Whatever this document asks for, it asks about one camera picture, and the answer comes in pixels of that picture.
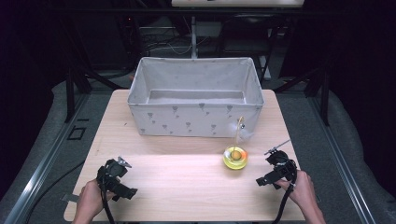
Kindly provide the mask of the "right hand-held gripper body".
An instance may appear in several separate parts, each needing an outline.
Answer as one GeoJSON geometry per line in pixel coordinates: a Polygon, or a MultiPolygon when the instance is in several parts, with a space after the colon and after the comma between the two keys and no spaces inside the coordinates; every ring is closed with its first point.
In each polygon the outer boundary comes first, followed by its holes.
{"type": "Polygon", "coordinates": [[[282,178],[286,178],[291,183],[296,182],[296,163],[294,160],[291,160],[284,151],[278,150],[274,154],[269,155],[266,160],[273,166],[273,171],[256,180],[259,186],[271,184],[275,189],[280,189],[276,181],[282,178]]]}

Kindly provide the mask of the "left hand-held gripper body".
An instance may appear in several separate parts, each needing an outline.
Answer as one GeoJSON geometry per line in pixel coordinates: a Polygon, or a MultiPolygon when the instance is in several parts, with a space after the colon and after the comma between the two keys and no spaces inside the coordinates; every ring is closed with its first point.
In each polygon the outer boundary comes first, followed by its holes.
{"type": "Polygon", "coordinates": [[[118,159],[108,160],[97,172],[96,180],[99,187],[104,191],[111,191],[115,194],[112,198],[117,201],[119,198],[131,200],[137,193],[137,189],[128,188],[121,184],[120,179],[127,173],[128,167],[118,164],[118,159]]]}

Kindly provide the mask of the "person's left hand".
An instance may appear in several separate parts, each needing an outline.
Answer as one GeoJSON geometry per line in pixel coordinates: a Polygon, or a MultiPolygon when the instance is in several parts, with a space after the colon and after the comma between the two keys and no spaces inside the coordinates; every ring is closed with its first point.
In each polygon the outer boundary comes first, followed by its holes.
{"type": "Polygon", "coordinates": [[[93,179],[81,189],[74,219],[89,218],[93,220],[103,209],[102,191],[97,181],[93,179]]]}

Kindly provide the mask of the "person's right hand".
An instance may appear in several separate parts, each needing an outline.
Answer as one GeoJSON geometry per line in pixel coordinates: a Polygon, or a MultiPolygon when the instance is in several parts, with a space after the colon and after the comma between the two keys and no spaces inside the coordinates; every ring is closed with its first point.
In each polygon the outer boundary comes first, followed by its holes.
{"type": "Polygon", "coordinates": [[[313,215],[318,209],[313,182],[305,171],[297,171],[297,179],[290,198],[299,206],[304,215],[313,215]]]}

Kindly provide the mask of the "yellow feather cat toy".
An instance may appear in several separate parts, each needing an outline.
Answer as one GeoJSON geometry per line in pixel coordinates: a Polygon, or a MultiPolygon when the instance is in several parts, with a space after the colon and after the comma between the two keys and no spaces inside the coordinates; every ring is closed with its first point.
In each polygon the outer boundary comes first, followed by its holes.
{"type": "Polygon", "coordinates": [[[232,142],[222,154],[223,163],[231,170],[241,170],[248,164],[248,152],[244,144],[252,137],[245,124],[245,118],[241,116],[232,127],[232,142]]]}

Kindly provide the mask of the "grey tape strip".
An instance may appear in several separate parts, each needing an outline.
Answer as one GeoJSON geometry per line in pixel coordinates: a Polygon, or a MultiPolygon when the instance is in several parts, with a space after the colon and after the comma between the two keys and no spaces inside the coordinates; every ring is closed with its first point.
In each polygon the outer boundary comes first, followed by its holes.
{"type": "Polygon", "coordinates": [[[61,197],[61,200],[64,202],[73,202],[73,203],[77,203],[78,202],[79,197],[75,194],[69,194],[66,193],[61,197]]]}

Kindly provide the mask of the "black metal stand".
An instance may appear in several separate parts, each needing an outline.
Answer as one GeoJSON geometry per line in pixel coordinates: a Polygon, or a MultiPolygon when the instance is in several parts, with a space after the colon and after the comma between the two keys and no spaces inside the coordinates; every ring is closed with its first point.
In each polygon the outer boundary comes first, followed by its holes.
{"type": "Polygon", "coordinates": [[[274,92],[280,93],[290,89],[298,83],[307,80],[308,83],[304,89],[306,97],[315,97],[320,92],[319,117],[326,126],[329,126],[328,108],[330,95],[330,70],[331,63],[326,62],[310,70],[302,76],[295,77],[286,84],[275,88],[274,92]]]}
{"type": "Polygon", "coordinates": [[[82,48],[78,46],[78,36],[74,31],[74,27],[63,23],[62,26],[64,38],[70,46],[70,49],[64,52],[69,66],[66,75],[67,113],[65,122],[70,122],[76,114],[75,88],[78,88],[83,94],[90,94],[92,86],[88,81],[89,77],[99,81],[113,91],[123,90],[123,87],[95,72],[83,57],[82,48]]]}

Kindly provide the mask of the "grey fabric storage box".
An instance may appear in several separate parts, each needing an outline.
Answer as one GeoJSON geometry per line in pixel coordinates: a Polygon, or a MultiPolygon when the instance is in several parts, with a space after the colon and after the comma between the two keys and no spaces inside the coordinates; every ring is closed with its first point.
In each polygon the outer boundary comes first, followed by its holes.
{"type": "Polygon", "coordinates": [[[253,133],[264,99],[250,58],[140,60],[127,103],[145,135],[253,133]]]}

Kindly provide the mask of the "black chair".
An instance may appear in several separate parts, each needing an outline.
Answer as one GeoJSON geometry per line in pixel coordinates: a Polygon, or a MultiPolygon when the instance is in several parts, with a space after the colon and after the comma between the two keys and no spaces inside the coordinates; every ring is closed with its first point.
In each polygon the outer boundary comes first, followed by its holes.
{"type": "Polygon", "coordinates": [[[236,15],[220,28],[219,56],[261,57],[269,60],[283,20],[275,15],[236,15]]]}

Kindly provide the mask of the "white pole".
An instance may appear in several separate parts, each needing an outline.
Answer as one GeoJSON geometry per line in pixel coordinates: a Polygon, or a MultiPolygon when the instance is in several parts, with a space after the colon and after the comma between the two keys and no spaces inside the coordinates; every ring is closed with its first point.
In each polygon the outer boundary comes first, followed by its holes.
{"type": "Polygon", "coordinates": [[[191,58],[197,59],[197,36],[196,36],[196,19],[194,16],[191,17],[191,58]]]}

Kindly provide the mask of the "aluminium floor rail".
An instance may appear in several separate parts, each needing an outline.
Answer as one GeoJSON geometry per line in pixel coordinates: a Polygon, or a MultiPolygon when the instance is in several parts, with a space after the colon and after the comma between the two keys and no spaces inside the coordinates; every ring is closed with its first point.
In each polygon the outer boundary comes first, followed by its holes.
{"type": "Polygon", "coordinates": [[[347,194],[355,207],[361,224],[377,224],[373,213],[371,212],[366,200],[361,193],[361,188],[359,187],[355,177],[349,169],[349,166],[341,151],[341,148],[339,147],[332,133],[331,127],[327,126],[320,116],[318,100],[308,97],[307,102],[312,108],[315,118],[317,119],[320,126],[320,129],[324,132],[327,142],[330,145],[332,160],[334,161],[337,171],[343,180],[347,194]]]}
{"type": "Polygon", "coordinates": [[[6,198],[0,202],[0,224],[69,224],[64,219],[67,202],[78,180],[99,116],[102,101],[94,95],[78,98],[77,112],[65,123],[57,97],[43,129],[6,198]]]}

